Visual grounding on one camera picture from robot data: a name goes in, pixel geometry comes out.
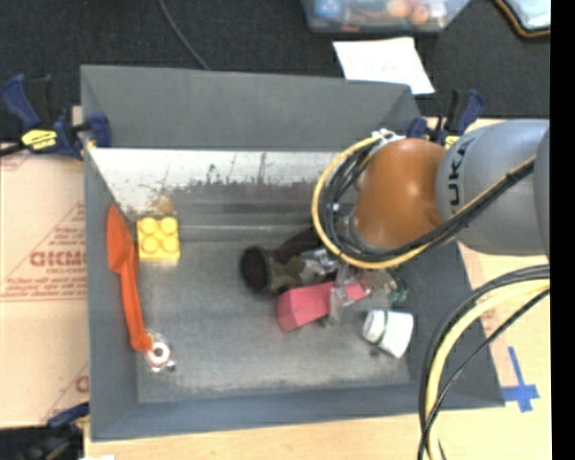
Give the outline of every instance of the black floor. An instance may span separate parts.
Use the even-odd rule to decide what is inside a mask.
[[[341,76],[335,36],[312,33],[299,0],[165,1],[211,69]],[[549,117],[549,37],[518,37],[490,0],[474,0],[442,33],[416,43],[437,91],[418,100],[422,114],[446,114],[452,88],[474,88],[487,116]],[[0,0],[0,87],[20,72],[51,74],[53,106],[68,109],[80,99],[82,63],[200,67],[157,0]],[[0,97],[0,140],[18,133]],[[39,434],[0,433],[0,459]]]

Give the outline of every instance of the black object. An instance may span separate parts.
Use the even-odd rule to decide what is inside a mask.
[[[239,268],[247,286],[256,294],[276,296],[283,290],[298,286],[304,263],[300,254],[321,245],[311,228],[288,239],[273,250],[259,245],[247,247],[241,256]]]

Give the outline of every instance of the orange plastic spatula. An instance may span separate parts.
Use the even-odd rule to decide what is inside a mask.
[[[127,228],[126,220],[114,204],[108,208],[106,218],[106,251],[108,266],[120,275],[130,346],[134,351],[149,351],[152,342],[145,331],[141,302],[136,287],[138,261],[134,241]]]

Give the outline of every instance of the cardboard sheet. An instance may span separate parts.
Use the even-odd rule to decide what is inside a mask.
[[[0,428],[42,426],[89,392],[82,163],[0,162]]]

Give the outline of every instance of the black cable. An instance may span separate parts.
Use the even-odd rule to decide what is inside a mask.
[[[424,359],[419,395],[420,426],[422,429],[426,427],[426,385],[430,367],[432,366],[432,361],[437,354],[439,345],[453,324],[462,316],[464,316],[467,311],[472,309],[477,304],[477,300],[479,300],[479,298],[489,293],[490,291],[518,283],[548,279],[549,277],[549,264],[533,265],[511,271],[492,279],[477,289],[474,289],[459,303],[455,309],[450,310],[446,314],[445,318],[441,321],[439,326],[437,326],[435,333],[430,339],[430,345],[428,346]]]
[[[493,333],[491,333],[488,338],[486,338],[481,345],[470,355],[453,373],[453,375],[449,378],[447,384],[444,386],[443,390],[439,394],[435,404],[433,405],[432,409],[430,409],[430,414],[426,419],[424,429],[422,431],[422,437],[420,439],[420,444],[418,446],[418,460],[424,459],[424,452],[426,450],[426,442],[428,440],[428,436],[430,435],[430,431],[432,430],[432,426],[436,421],[439,412],[441,410],[441,406],[445,398],[447,397],[449,391],[453,387],[453,385],[458,381],[458,379],[462,376],[466,368],[474,361],[474,359],[479,356],[485,349],[490,346],[492,342],[494,342],[502,333],[504,333],[510,326],[512,326],[522,315],[532,309],[537,303],[542,300],[544,297],[549,295],[550,290],[547,289],[542,291],[537,296],[532,298],[528,301],[525,305],[520,307],[517,311],[515,311],[511,317],[509,317],[505,322],[503,322]]]
[[[10,145],[9,147],[4,147],[0,149],[0,158],[4,157],[5,155],[10,155],[11,153],[17,153],[18,151],[23,150],[26,148],[24,145],[17,144],[17,145]]]
[[[492,204],[492,202],[494,202],[500,195],[517,184],[521,179],[532,173],[534,169],[533,160],[524,163],[514,172],[503,177],[496,186],[490,189],[490,191],[484,194],[468,209],[454,215],[418,239],[410,241],[409,243],[390,251],[370,253],[362,247],[358,250],[354,250],[353,247],[345,246],[342,243],[341,238],[336,235],[336,231],[334,230],[334,217],[330,216],[329,209],[334,209],[334,206],[337,203],[340,205],[340,196],[337,195],[339,193],[341,193],[341,195],[344,194],[347,188],[355,182],[356,179],[353,175],[347,175],[347,173],[352,170],[353,165],[357,166],[359,164],[365,166],[372,148],[376,147],[378,144],[379,142],[376,142],[372,146],[366,146],[365,149],[356,151],[350,155],[350,157],[345,159],[345,161],[336,168],[333,175],[329,178],[327,185],[320,193],[321,202],[319,203],[320,220],[323,221],[322,226],[327,228],[326,235],[329,239],[334,242],[339,250],[341,250],[341,253],[369,263],[387,261],[427,244],[429,244],[429,246],[426,250],[429,250],[430,248],[443,243],[460,229],[467,226],[469,222]]]
[[[188,49],[190,54],[195,58],[195,60],[202,67],[202,69],[211,70],[211,68],[206,63],[206,61],[204,59],[202,59],[202,57],[196,52],[194,47],[190,44],[190,41],[188,41],[188,39],[181,33],[181,31],[179,30],[179,27],[174,22],[173,16],[169,12],[164,0],[157,0],[157,3],[159,4],[160,9],[162,10],[162,13],[164,14],[164,17],[166,18],[166,20],[168,20],[169,24],[172,27],[172,30],[177,35],[177,37],[179,38],[181,43]]]

